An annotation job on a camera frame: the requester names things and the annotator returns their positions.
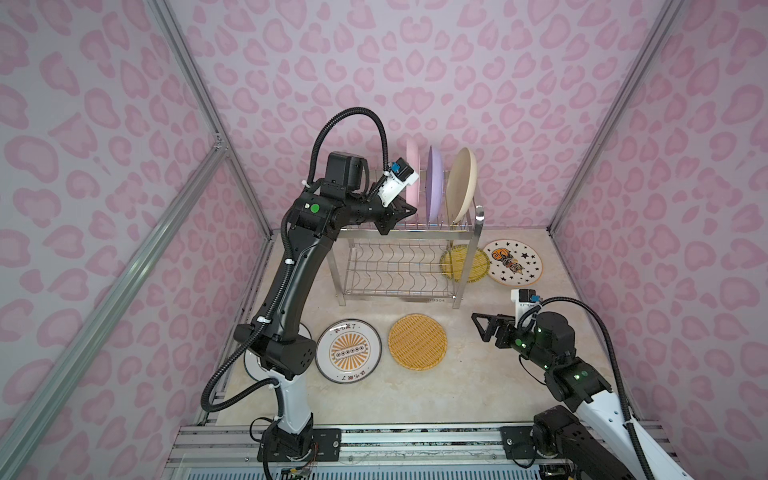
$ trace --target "wire rack shelf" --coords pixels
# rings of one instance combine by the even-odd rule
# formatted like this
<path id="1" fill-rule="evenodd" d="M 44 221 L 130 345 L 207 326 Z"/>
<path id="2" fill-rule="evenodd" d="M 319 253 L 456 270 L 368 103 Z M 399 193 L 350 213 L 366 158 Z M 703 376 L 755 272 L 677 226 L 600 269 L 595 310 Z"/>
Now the wire rack shelf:
<path id="1" fill-rule="evenodd" d="M 455 282 L 442 273 L 445 240 L 361 240 L 349 249 L 345 295 L 452 298 Z M 450 270 L 451 264 L 442 266 Z"/>
<path id="2" fill-rule="evenodd" d="M 380 172 L 371 172 L 372 179 L 379 175 Z M 443 172 L 444 186 L 447 180 L 448 172 Z M 437 220 L 430 222 L 425 208 L 425 184 L 422 180 L 416 214 L 398 223 L 386 237 L 371 223 L 341 231 L 339 238 L 349 242 L 343 276 L 333 251 L 327 257 L 339 305 L 346 305 L 347 299 L 394 296 L 411 301 L 452 299 L 453 308 L 459 308 L 473 257 L 467 255 L 462 271 L 455 275 L 451 254 L 446 255 L 442 266 L 441 258 L 456 243 L 467 243 L 468 251 L 475 251 L 485 222 L 484 209 L 476 192 L 467 214 L 459 222 L 451 223 L 443 197 Z"/>

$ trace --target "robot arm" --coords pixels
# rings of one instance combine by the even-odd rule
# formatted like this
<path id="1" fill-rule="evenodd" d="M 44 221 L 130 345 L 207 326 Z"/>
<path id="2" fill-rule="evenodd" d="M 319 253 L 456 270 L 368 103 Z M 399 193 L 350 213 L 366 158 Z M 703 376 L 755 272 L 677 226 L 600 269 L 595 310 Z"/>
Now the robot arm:
<path id="1" fill-rule="evenodd" d="M 377 182 L 379 188 L 370 194 L 356 191 L 364 170 L 368 171 L 365 158 L 342 152 L 329 155 L 325 177 L 309 185 L 286 213 L 285 223 L 290 226 L 284 231 L 283 243 L 292 251 L 284 256 L 251 324 L 235 329 L 235 340 L 258 355 L 261 366 L 275 379 L 281 412 L 267 443 L 270 451 L 289 458 L 304 458 L 313 437 L 303 374 L 314 359 L 316 344 L 298 332 L 323 259 L 342 228 L 373 222 L 386 235 L 397 222 L 416 212 L 399 196 L 419 177 L 402 158 L 383 174 Z M 276 308 L 270 315 L 272 305 Z"/>
<path id="2" fill-rule="evenodd" d="M 514 349 L 542 368 L 550 393 L 568 407 L 555 406 L 534 417 L 531 437 L 536 449 L 568 458 L 594 480 L 650 478 L 639 455 L 655 478 L 690 480 L 691 476 L 629 413 L 608 381 L 576 356 L 575 333 L 565 317 L 555 312 L 539 313 L 541 306 L 557 300 L 584 306 L 567 297 L 542 300 L 534 290 L 521 289 L 512 290 L 515 316 L 472 314 L 484 342 L 495 336 L 498 348 Z M 480 319 L 488 320 L 487 326 Z M 617 368 L 614 376 L 621 381 Z M 579 420 L 602 437 L 613 455 L 591 437 Z"/>

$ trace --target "pink patterned wallpaper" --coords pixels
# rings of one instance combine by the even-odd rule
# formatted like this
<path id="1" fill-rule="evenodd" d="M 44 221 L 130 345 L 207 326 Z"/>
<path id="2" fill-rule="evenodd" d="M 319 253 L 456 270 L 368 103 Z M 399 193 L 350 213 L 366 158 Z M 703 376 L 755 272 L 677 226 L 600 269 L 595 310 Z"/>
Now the pink patterned wallpaper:
<path id="1" fill-rule="evenodd" d="M 768 4 L 696 0 L 556 240 L 695 478 L 768 478 Z"/>
<path id="2" fill-rule="evenodd" d="M 356 105 L 395 159 L 408 136 L 448 165 L 474 148 L 490 224 L 548 224 L 662 1 L 171 3 L 275 227 L 317 132 Z M 367 119 L 325 148 L 381 161 Z"/>
<path id="3" fill-rule="evenodd" d="M 19 478 L 156 477 L 200 408 L 263 242 L 223 164 Z"/>
<path id="4" fill-rule="evenodd" d="M 2 435 L 212 140 L 141 0 L 0 12 Z"/>

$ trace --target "marble floor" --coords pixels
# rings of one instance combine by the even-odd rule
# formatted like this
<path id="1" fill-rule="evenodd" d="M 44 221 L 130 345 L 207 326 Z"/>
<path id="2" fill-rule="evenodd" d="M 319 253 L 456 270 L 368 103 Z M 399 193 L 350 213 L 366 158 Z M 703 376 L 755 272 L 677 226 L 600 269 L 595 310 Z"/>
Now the marble floor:
<path id="1" fill-rule="evenodd" d="M 544 298 L 576 296 L 547 232 L 543 229 L 490 230 L 482 234 L 479 246 L 491 240 L 512 238 L 527 243 L 539 253 L 544 272 L 532 286 Z M 346 265 L 346 241 L 334 246 L 339 268 Z M 263 302 L 283 254 L 280 242 L 273 248 L 256 305 Z M 340 385 L 320 375 L 314 364 L 307 370 L 307 389 L 316 425 L 413 422 L 513 422 L 531 421 L 533 415 L 556 404 L 546 387 L 539 385 L 520 368 L 517 353 L 483 343 L 471 314 L 513 314 L 510 289 L 486 277 L 467 285 L 461 308 L 449 301 L 410 303 L 393 298 L 348 300 L 339 306 L 327 263 L 321 267 L 303 312 L 304 323 L 317 340 L 331 323 L 346 318 L 365 320 L 383 341 L 381 361 L 370 377 Z M 568 318 L 576 332 L 578 355 L 591 363 L 613 383 L 610 366 L 595 329 L 585 313 L 570 303 L 556 303 L 548 310 Z M 423 313 L 436 319 L 448 336 L 448 352 L 435 368 L 414 372 L 398 365 L 386 345 L 391 326 L 409 313 Z M 533 364 L 528 369 L 541 378 Z M 243 360 L 235 363 L 227 386 L 230 398 L 253 380 Z M 235 406 L 219 413 L 218 425 L 249 425 L 258 416 L 272 416 L 276 400 L 272 390 L 261 389 Z"/>

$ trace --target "yellow woven mat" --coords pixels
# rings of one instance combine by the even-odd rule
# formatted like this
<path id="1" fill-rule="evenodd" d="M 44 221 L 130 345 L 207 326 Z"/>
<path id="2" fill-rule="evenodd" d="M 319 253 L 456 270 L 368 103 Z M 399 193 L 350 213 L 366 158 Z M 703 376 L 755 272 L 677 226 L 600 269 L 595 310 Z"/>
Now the yellow woven mat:
<path id="1" fill-rule="evenodd" d="M 445 330 L 421 313 L 404 316 L 389 331 L 389 351 L 407 369 L 429 370 L 440 363 L 447 349 Z"/>
<path id="2" fill-rule="evenodd" d="M 458 282 L 462 278 L 464 260 L 467 258 L 467 245 L 455 245 L 443 252 L 440 257 L 440 271 L 442 274 Z M 472 259 L 472 270 L 469 272 L 468 283 L 473 283 L 488 275 L 491 269 L 491 260 L 481 249 L 477 249 L 475 258 Z"/>

